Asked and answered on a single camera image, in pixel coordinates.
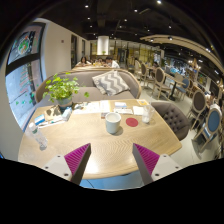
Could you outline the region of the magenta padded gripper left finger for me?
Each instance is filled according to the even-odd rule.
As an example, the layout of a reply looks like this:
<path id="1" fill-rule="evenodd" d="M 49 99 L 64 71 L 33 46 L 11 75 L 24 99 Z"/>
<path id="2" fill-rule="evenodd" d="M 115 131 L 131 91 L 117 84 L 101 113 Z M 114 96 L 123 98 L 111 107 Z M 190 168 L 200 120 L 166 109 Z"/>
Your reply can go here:
<path id="1" fill-rule="evenodd" d="M 91 144 L 87 143 L 66 155 L 56 155 L 42 169 L 79 185 L 90 155 Z"/>

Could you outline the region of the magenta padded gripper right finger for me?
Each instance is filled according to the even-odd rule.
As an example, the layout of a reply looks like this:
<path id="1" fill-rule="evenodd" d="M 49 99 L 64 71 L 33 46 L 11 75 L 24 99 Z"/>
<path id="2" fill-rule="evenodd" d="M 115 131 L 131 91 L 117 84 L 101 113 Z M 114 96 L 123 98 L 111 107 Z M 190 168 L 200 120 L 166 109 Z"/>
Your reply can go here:
<path id="1" fill-rule="evenodd" d="M 169 155 L 157 153 L 136 143 L 132 153 L 144 185 L 150 184 L 182 169 Z"/>

